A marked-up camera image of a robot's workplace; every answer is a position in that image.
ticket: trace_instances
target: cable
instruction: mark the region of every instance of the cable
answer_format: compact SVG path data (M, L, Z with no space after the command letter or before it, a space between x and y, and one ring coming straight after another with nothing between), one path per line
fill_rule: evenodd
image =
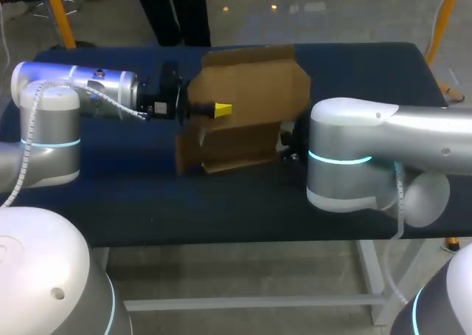
M436 23L437 23L437 18L439 17L441 8L443 7L445 0L441 0L440 3L437 6L436 13L434 14L434 19L433 19L433 28L431 30L431 37L429 38L428 46L426 47L424 57L428 56L429 51L431 50L431 46L433 46L433 41L434 41L434 33L436 32Z
M24 153L23 158L21 160L21 168L20 173L18 175L18 179L16 180L15 187L13 191L8 196L7 200L0 206L0 208L9 207L14 201L18 193L20 192L21 188L23 187L24 178L27 174L28 164L30 163L30 151L32 147L32 138L33 134L35 133L35 121L36 121L36 111L38 110L38 104L41 98L43 97L43 93L46 89L51 88L53 86L59 86L60 83L57 82L43 82L39 84L38 88L35 92L35 97L33 100L31 114L29 115L29 125L28 125L28 133L27 133L27 140L26 144L24 145Z
M9 207L15 201L16 196L18 195L21 188L23 187L24 179L28 170L28 164L30 163L30 151L32 148L33 135L35 133L36 111L38 110L38 105L39 105L39 102L41 101L41 98L43 97L44 91L48 88L52 88L55 86L67 86L67 85L71 85L71 86L74 86L75 88L80 88L88 92L91 92L92 94L95 94L101 99L107 101L111 105L117 107L119 110L123 110L124 112L127 112L130 115L133 115L134 117L137 117L141 120L146 120L146 116L144 116L143 113L134 111L125 107L117 103L113 99L111 99L108 95L103 94L102 92L97 91L93 88L90 88L89 86L85 86L81 84L74 84L74 83L67 83L67 82L52 82L52 81L42 82L41 84L38 85L36 89L32 108L31 108L31 114L29 115L27 139L24 146L24 153L23 153L23 158L21 160L21 168L20 168L20 173L18 175L18 179L16 180L16 184L15 184L15 187L13 188L13 191L8 196L7 200L3 203L3 205L0 206L0 208Z
M96 89L91 88L90 86L86 86L84 84L78 84L78 83L70 83L70 86L73 86L75 88L83 89L85 91L88 91L89 93L95 94L98 97L104 99L106 102L110 103L111 105L115 106L119 110L122 110L134 117L137 117L138 119L141 120L146 120L146 116L144 113L139 112L139 111L134 111L131 110L130 108L127 108L126 106L121 105L120 103L116 102L115 100L111 99L108 95L103 94L101 91L98 91Z
M397 297L402 301L403 304L408 304L408 300L403 296L403 293L398 289L395 281L393 280L392 270L390 269L389 256L390 249L395 241L398 241L403 235L405 228L405 210L403 206L403 166L401 163L395 163L395 178L397 180L397 194L398 194L398 207L397 207L397 222L398 222L398 231L392 239L390 239L386 245L385 252L383 253L383 270L385 271L386 279L389 281L390 288L397 295Z
M1 41L3 42L3 47L4 47L5 53L7 55L7 64L5 65L5 68L4 68L3 73L1 75L1 82L0 82L0 99L1 99L1 95L3 94L3 85L4 85L4 81L5 81L5 75L7 74L8 68L10 67L10 51L8 49L7 39L5 38L3 7L1 5L1 2L0 2L0 27L1 27Z

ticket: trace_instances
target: table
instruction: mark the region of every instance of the table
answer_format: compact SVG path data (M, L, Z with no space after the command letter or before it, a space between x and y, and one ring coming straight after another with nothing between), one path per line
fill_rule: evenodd
M128 70L155 79L165 60L178 60L186 79L195 77L199 48L74 49L40 53L36 60ZM444 106L423 56L413 44L300 44L296 59L312 77L312 103L329 97L356 97L399 105ZM23 191L17 205L42 207L66 216L93 247L232 243L257 241L361 240L370 294L351 297L224 299L217 308L374 304L374 322L384 324L398 304L388 292L372 239L391 238L393 218L365 210L334 214L313 207L305 197L305 170L275 162L212 176L176 177L175 122L84 118L81 123L80 178L71 184ZM7 108L0 139L19 138L18 110ZM417 262L434 247L424 238L472 235L472 180L451 177L451 198L443 215L422 229L407 227L413 241L398 268L398 283L413 284ZM130 310L214 308L214 300L131 301Z

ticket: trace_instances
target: white metal frame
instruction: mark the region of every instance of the white metal frame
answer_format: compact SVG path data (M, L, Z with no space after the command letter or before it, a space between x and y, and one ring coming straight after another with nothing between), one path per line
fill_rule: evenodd
M393 269L393 277L399 289L408 294L418 281L419 273L431 262L440 240L410 241ZM264 307L319 307L336 305L370 305L374 325L390 324L398 310L400 301L384 285L384 277L378 262L373 241L357 241L358 253L368 293L332 296L284 296L284 297L220 297L189 298L174 300L126 300L128 311L166 311L184 309L264 308ZM109 248L94 250L105 269Z

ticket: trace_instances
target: glowing blue ring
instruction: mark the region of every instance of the glowing blue ring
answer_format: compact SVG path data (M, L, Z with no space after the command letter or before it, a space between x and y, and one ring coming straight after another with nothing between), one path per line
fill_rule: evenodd
M317 156L315 153L308 151L308 154L311 158L319 160L320 162L329 163L329 164L337 164L337 165L356 165L368 162L372 159L371 156L365 156L361 159L353 159L353 160L336 160L336 159L328 159L323 158L322 156Z
M21 139L21 143L26 145L27 141L24 139ZM71 147L73 145L78 145L80 143L80 138L77 141L74 142L68 142L68 143L58 143L56 145L50 145L50 144L45 144L45 143L33 143L31 146L32 147L38 147L38 148L65 148L65 147Z
M106 274L106 277L108 278L108 282L110 282L110 287L111 287L111 299L113 304L111 305L111 314L110 314L110 320L108 321L108 326L106 327L104 335L108 335L111 330L111 326L113 325L113 320L115 318L115 308L116 308L116 302L117 299L115 298L115 290L113 288L113 283L111 283L110 277Z
M416 295L416 297L414 299L414 303L413 303L412 322L413 322L414 335L420 335L420 331L418 330L418 323L416 321L416 307L417 307L417 304L418 304L418 298L420 297L420 293L423 289L424 289L424 287L422 287L421 290L418 292L418 294Z

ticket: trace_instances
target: screw hole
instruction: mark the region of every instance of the screw hole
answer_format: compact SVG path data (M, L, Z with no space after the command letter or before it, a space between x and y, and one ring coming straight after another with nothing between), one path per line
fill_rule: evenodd
M51 290L51 295L56 300L63 300L66 295L62 289L54 288Z

